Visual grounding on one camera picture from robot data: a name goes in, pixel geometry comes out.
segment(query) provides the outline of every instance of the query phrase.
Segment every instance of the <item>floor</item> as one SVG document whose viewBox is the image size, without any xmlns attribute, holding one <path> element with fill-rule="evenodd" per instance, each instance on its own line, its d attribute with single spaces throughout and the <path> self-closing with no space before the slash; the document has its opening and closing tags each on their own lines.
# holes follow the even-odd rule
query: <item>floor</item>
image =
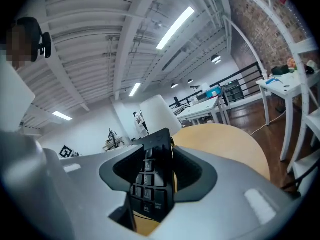
<svg viewBox="0 0 320 240">
<path fill-rule="evenodd" d="M 267 102 L 269 107 L 269 119 L 272 121 L 281 115 L 276 111 L 276 107 L 279 105 L 279 99 L 271 96 L 267 98 Z M 264 103 L 262 99 L 229 110 L 228 114 L 231 125 L 242 129 L 248 134 L 252 134 L 255 130 L 266 124 Z M 206 123 L 207 120 L 212 119 L 206 118 L 205 120 L 201 120 L 200 123 Z M 301 114 L 295 110 L 293 114 L 293 129 L 289 151 L 287 153 L 286 160 L 283 162 L 280 161 L 279 157 L 285 137 L 286 114 L 271 123 L 269 126 L 265 126 L 261 130 L 257 131 L 252 136 L 261 146 L 266 156 L 270 169 L 271 182 L 279 188 L 294 180 L 293 174 L 287 174 L 287 167 L 295 151 L 300 132 L 300 124 Z M 319 148 L 319 143 L 317 143 L 314 148 L 311 148 L 310 143 L 312 136 L 312 132 L 308 129 L 300 153 L 300 158 L 310 155 L 313 151 L 315 151 L 315 149 Z"/>
</svg>

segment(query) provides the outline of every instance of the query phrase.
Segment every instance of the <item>wooden tabletop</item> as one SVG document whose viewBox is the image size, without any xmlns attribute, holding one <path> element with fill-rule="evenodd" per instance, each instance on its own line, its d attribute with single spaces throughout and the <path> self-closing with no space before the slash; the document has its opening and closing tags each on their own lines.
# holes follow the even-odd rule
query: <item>wooden tabletop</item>
<svg viewBox="0 0 320 240">
<path fill-rule="evenodd" d="M 206 123 L 181 129 L 173 136 L 174 144 L 232 159 L 254 169 L 270 180 L 266 156 L 259 144 L 249 134 L 236 127 Z M 137 233 L 148 236 L 159 225 L 154 220 L 134 216 Z"/>
</svg>

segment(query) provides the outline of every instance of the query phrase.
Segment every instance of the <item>table leg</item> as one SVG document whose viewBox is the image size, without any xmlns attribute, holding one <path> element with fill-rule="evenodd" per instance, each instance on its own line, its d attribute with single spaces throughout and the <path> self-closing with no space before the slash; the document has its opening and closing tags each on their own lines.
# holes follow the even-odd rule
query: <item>table leg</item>
<svg viewBox="0 0 320 240">
<path fill-rule="evenodd" d="M 223 122 L 224 125 L 226 125 L 227 124 L 226 117 L 224 115 L 224 111 L 222 110 L 222 107 L 221 107 L 221 104 L 220 104 L 220 99 L 218 99 L 217 105 L 218 105 L 218 108 L 219 108 L 219 111 L 220 111 L 220 115 L 222 117 L 222 122 Z"/>
<path fill-rule="evenodd" d="M 231 125 L 230 119 L 229 119 L 229 116 L 228 116 L 228 111 L 227 111 L 227 108 L 226 108 L 226 106 L 225 106 L 225 104 L 224 104 L 224 101 L 222 100 L 221 97 L 219 98 L 219 101 L 220 101 L 220 103 L 221 103 L 222 110 L 223 110 L 223 113 L 224 113 L 226 122 L 227 122 L 228 125 Z"/>
<path fill-rule="evenodd" d="M 268 111 L 268 103 L 267 103 L 267 98 L 266 98 L 266 93 L 265 89 L 259 85 L 261 95 L 262 95 L 262 100 L 263 100 L 263 106 L 264 106 L 264 114 L 265 114 L 265 124 L 268 126 L 269 123 L 269 111 Z"/>
<path fill-rule="evenodd" d="M 313 134 L 312 139 L 311 139 L 311 147 L 314 147 L 316 144 L 316 140 L 317 140 L 317 136 L 315 134 Z"/>
<path fill-rule="evenodd" d="M 218 117 L 217 117 L 215 109 L 212 109 L 211 114 L 212 114 L 214 123 L 215 124 L 219 124 L 219 120 L 218 120 Z"/>
<path fill-rule="evenodd" d="M 294 120 L 294 104 L 292 98 L 285 99 L 285 108 L 286 108 L 286 118 L 285 118 L 285 134 L 284 141 L 282 146 L 282 151 L 280 155 L 280 160 L 284 161 L 287 157 L 287 152 L 289 149 L 292 126 Z"/>
</svg>

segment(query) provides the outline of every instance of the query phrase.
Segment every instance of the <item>fluorescent light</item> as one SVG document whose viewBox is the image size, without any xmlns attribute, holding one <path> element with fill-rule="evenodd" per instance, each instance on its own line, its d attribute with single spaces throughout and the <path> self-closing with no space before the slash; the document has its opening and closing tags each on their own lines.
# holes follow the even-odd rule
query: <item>fluorescent light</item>
<svg viewBox="0 0 320 240">
<path fill-rule="evenodd" d="M 177 30 L 182 26 L 183 23 L 194 13 L 194 9 L 191 7 L 188 7 L 184 13 L 181 14 L 181 16 L 176 20 L 176 22 L 170 27 L 168 32 L 165 34 L 165 36 L 162 38 L 158 46 L 156 47 L 159 50 L 162 50 L 165 45 L 168 43 L 170 38 L 177 32 Z"/>
<path fill-rule="evenodd" d="M 136 83 L 130 93 L 130 97 L 132 97 L 133 95 L 135 95 L 136 91 L 138 90 L 139 86 L 141 85 L 141 83 Z"/>
<path fill-rule="evenodd" d="M 215 59 L 213 59 L 211 62 L 214 63 L 214 62 L 220 60 L 220 58 L 221 58 L 221 56 L 218 56 L 218 57 L 216 57 Z"/>
<path fill-rule="evenodd" d="M 72 120 L 71 117 L 66 116 L 66 115 L 64 115 L 64 114 L 61 114 L 61 113 L 58 112 L 58 111 L 56 111 L 56 112 L 54 112 L 54 113 L 52 113 L 52 114 L 54 114 L 55 116 L 60 117 L 60 118 L 62 118 L 62 119 L 64 119 L 64 120 L 68 120 L 68 121 Z"/>
</svg>

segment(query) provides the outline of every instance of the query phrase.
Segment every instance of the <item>white desk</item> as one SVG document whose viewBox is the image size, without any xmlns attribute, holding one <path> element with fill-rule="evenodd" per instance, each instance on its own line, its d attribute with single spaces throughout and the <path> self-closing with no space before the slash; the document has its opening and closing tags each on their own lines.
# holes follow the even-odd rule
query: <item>white desk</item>
<svg viewBox="0 0 320 240">
<path fill-rule="evenodd" d="M 294 107 L 293 107 L 293 98 L 301 94 L 301 82 L 299 79 L 298 72 L 288 73 L 282 76 L 276 76 L 280 81 L 271 82 L 266 84 L 266 80 L 260 79 L 256 83 L 259 85 L 262 100 L 264 105 L 264 113 L 265 113 L 265 123 L 269 125 L 269 111 L 268 111 L 268 103 L 266 98 L 265 89 L 269 92 L 283 98 L 285 100 L 286 107 L 286 121 L 285 121 L 285 135 L 282 146 L 282 151 L 280 155 L 280 160 L 283 161 L 287 157 L 287 152 L 290 144 L 292 127 L 293 127 L 293 119 L 294 119 Z M 314 86 L 320 80 L 320 72 L 317 71 L 312 75 L 307 75 L 307 83 L 309 87 Z"/>
<path fill-rule="evenodd" d="M 214 97 L 205 102 L 199 103 L 197 105 L 186 108 L 183 112 L 177 115 L 177 119 L 182 122 L 183 120 L 190 120 L 195 125 L 195 120 L 199 123 L 199 118 L 207 117 L 212 114 L 213 120 L 216 124 L 219 124 L 219 120 L 215 111 L 215 107 L 218 105 L 223 123 L 226 125 L 226 117 L 228 116 L 227 110 L 225 109 L 223 103 L 219 102 L 218 97 Z"/>
<path fill-rule="evenodd" d="M 181 106 L 178 106 L 178 107 L 172 109 L 172 112 L 174 113 L 175 116 L 177 116 L 185 108 L 186 108 L 185 105 L 181 105 Z"/>
</svg>

